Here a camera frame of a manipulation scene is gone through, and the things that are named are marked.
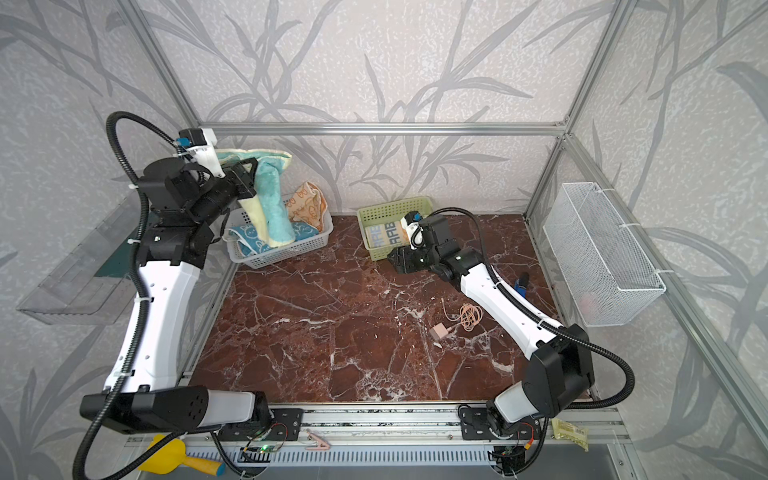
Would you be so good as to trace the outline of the cream rabbit lettered towel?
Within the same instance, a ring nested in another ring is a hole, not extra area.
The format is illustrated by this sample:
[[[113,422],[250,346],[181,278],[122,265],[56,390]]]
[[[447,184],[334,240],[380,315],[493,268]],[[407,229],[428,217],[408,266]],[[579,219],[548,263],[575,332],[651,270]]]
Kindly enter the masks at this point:
[[[370,225],[364,232],[371,249],[395,248],[409,243],[400,221]]]

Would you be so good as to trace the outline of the yellow and teal towel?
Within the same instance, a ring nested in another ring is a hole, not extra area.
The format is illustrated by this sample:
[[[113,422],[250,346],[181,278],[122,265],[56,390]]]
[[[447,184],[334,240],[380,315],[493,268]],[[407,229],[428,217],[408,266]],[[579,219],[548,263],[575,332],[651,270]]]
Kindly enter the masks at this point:
[[[282,199],[281,175],[290,166],[292,155],[281,150],[218,149],[222,166],[238,160],[256,158],[255,173],[257,194],[239,204],[255,227],[257,237],[271,248],[291,244],[296,236]]]

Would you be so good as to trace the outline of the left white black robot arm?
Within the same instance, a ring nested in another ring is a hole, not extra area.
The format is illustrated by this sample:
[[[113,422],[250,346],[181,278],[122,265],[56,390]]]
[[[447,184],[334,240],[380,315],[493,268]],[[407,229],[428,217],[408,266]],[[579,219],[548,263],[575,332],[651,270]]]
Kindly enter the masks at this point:
[[[120,144],[119,121],[145,127],[174,147],[173,155],[137,173]],[[171,137],[141,116],[115,111],[105,122],[107,139],[136,191],[140,218],[130,238],[128,274],[136,289],[118,358],[99,394],[82,399],[90,420],[73,461],[72,476],[86,478],[86,461],[102,428],[159,433],[161,440],[113,473],[121,479],[172,440],[209,433],[216,446],[230,425],[270,430],[273,415],[261,392],[231,392],[180,385],[178,355],[188,303],[214,242],[213,223],[237,200],[255,197],[255,157],[221,164],[211,131],[185,129]]]

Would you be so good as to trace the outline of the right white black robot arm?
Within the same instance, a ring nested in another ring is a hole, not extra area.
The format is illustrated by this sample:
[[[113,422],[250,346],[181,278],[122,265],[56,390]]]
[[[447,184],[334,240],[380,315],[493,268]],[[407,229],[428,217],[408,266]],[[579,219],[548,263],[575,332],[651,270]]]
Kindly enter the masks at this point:
[[[492,266],[484,246],[461,247],[438,209],[424,216],[410,211],[400,221],[407,242],[388,260],[400,274],[429,271],[474,301],[511,336],[528,361],[524,378],[488,401],[489,428],[511,436],[521,422],[552,419],[567,409],[615,406],[634,391],[636,377],[627,361],[592,343],[578,325],[563,326],[508,284]],[[621,369],[621,389],[603,400],[581,400],[595,382],[592,357],[599,355]]]

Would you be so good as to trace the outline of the green plastic basket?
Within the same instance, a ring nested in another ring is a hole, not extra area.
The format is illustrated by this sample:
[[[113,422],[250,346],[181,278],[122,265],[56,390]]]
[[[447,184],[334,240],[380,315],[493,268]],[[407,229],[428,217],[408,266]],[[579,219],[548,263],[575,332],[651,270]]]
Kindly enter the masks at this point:
[[[427,196],[412,197],[381,203],[357,210],[357,219],[372,261],[385,259],[390,251],[408,243],[403,218],[410,212],[426,216],[433,211],[432,201]]]

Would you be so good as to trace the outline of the white plastic laundry basket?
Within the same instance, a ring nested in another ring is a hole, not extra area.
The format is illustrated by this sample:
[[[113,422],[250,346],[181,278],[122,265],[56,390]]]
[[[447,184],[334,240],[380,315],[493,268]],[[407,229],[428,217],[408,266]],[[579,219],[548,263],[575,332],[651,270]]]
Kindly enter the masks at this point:
[[[332,230],[330,212],[325,210],[320,228],[304,221],[279,221],[279,241],[266,240],[246,211],[238,209],[228,218],[223,239],[233,263],[260,269],[325,247]]]

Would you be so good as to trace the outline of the orange patterned towel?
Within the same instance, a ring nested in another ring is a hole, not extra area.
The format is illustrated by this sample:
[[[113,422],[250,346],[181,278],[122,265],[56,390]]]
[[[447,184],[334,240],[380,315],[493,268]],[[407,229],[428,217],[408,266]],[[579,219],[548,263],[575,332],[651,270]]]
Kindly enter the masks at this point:
[[[310,181],[301,184],[285,202],[289,219],[292,222],[303,222],[319,233],[324,231],[324,215],[328,203],[323,192]]]

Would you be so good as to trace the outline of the pink clothespin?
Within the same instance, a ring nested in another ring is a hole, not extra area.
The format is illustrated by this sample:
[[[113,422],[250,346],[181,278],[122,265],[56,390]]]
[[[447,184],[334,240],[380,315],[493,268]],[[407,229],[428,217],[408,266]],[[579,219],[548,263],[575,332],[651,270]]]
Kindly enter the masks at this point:
[[[306,451],[328,451],[331,449],[331,444],[315,432],[308,431],[307,440],[309,445],[305,447]]]

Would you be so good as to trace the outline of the yellow paper tag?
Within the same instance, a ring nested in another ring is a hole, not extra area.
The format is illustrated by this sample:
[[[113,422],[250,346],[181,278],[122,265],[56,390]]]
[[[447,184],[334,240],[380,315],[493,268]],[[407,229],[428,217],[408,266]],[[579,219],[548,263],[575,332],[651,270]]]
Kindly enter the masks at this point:
[[[553,436],[556,440],[564,440],[589,451],[589,430],[573,423],[553,418],[551,420]]]

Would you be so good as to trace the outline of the green circuit board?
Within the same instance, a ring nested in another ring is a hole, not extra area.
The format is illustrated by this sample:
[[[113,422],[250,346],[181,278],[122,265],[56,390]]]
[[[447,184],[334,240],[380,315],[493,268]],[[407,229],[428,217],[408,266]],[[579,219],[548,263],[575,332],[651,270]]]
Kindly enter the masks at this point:
[[[267,455],[278,452],[284,446],[283,443],[277,444],[264,444],[260,446],[246,446],[242,449],[242,453],[245,455]]]

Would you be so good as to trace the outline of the yellow plastic scoop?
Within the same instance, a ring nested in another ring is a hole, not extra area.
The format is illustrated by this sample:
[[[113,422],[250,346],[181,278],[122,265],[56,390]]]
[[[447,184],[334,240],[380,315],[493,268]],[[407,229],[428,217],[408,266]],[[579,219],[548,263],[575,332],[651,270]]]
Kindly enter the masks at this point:
[[[198,472],[215,477],[222,476],[226,469],[225,465],[221,462],[189,456],[186,453],[186,445],[179,439],[174,439],[163,446],[149,459],[144,461],[138,469],[142,472],[166,475],[179,467],[192,468]]]

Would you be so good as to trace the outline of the clear acrylic wall shelf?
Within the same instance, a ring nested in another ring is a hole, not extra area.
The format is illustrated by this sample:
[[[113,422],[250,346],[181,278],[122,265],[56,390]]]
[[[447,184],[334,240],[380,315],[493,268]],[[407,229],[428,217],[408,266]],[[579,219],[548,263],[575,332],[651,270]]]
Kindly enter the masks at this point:
[[[17,306],[47,325],[112,325],[130,306],[130,245],[140,218],[131,194]]]

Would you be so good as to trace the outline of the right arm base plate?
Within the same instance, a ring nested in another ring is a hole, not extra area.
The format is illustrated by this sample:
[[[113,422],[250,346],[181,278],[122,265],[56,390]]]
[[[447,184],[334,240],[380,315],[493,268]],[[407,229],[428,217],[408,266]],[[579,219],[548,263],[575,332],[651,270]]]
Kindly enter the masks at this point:
[[[463,440],[520,440],[533,443],[541,437],[541,425],[530,416],[509,422],[495,408],[468,404],[460,404],[457,415]]]

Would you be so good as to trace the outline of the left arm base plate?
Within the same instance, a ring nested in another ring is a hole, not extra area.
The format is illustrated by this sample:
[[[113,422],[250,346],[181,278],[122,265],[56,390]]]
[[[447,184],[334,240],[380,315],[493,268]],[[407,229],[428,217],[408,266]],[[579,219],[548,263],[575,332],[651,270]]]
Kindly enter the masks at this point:
[[[301,408],[277,408],[271,411],[269,421],[249,420],[225,425],[218,434],[222,442],[246,441],[297,441],[304,410]]]

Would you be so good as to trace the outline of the aluminium front rail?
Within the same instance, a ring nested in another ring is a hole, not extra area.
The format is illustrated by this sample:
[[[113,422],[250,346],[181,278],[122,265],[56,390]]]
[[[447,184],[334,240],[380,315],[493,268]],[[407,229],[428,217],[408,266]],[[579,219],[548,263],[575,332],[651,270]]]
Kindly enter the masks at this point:
[[[484,406],[478,402],[447,401],[275,404],[271,410],[277,408],[304,410],[298,440],[257,441],[256,444],[285,443],[287,446],[308,446],[308,431],[322,436],[333,448],[375,445],[445,446],[461,443],[504,445],[517,441],[526,443],[520,440],[463,440],[457,415],[460,404]],[[552,430],[544,430],[543,421],[537,420],[541,425],[541,437],[555,442],[564,442],[564,440],[556,440]]]

